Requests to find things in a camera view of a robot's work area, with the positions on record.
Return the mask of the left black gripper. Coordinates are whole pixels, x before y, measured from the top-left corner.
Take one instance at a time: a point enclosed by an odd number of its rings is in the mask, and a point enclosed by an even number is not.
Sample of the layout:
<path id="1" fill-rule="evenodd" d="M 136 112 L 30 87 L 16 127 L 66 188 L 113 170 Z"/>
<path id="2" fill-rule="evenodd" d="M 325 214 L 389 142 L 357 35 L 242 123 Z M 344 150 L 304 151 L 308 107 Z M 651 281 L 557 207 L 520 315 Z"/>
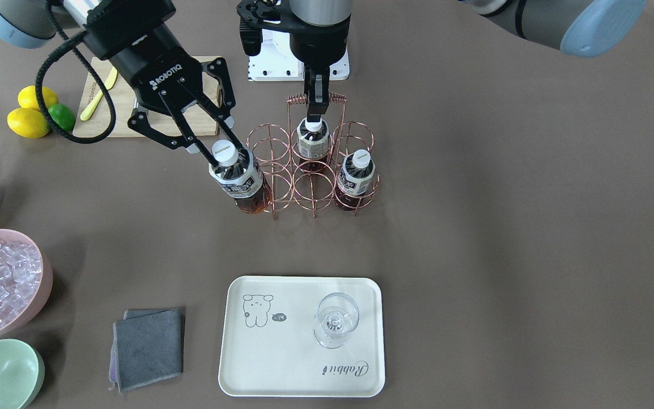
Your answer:
<path id="1" fill-rule="evenodd" d="M 346 52 L 352 1 L 241 1 L 238 16 L 259 19 L 262 30 L 290 34 L 291 51 L 304 63 L 307 120 L 329 108 L 329 67 Z"/>

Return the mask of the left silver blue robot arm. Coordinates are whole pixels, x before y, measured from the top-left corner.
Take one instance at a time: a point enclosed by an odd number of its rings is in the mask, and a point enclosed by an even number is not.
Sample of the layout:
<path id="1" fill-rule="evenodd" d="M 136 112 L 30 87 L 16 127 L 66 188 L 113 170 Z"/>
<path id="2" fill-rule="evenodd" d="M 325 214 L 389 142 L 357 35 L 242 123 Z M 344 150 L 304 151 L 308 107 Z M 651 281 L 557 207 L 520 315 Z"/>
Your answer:
<path id="1" fill-rule="evenodd" d="M 633 28 L 644 1 L 470 1 L 474 13 L 510 34 L 563 54 L 605 54 Z M 261 52 L 264 30 L 289 34 L 304 64 L 306 120 L 316 124 L 329 108 L 330 67 L 346 52 L 352 1 L 241 1 L 237 6 L 245 54 Z"/>

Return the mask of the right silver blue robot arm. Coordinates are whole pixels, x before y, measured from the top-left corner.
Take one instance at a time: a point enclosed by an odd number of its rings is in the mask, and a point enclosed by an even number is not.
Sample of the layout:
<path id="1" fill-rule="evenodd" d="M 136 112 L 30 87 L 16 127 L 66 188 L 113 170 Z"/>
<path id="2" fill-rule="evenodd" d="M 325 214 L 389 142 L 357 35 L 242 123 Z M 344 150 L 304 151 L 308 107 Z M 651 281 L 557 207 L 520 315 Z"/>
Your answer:
<path id="1" fill-rule="evenodd" d="M 185 111 L 197 105 L 215 120 L 236 151 L 244 145 L 233 133 L 236 104 L 228 65 L 218 57 L 200 62 L 182 48 L 166 26 L 175 13 L 171 1 L 0 1 L 0 39 L 21 48 L 39 48 L 64 28 L 80 27 L 39 68 L 37 108 L 46 108 L 42 91 L 47 70 L 66 53 L 85 44 L 111 62 L 134 90 L 131 130 L 170 149 L 201 153 L 210 166 L 225 163 L 195 136 Z"/>

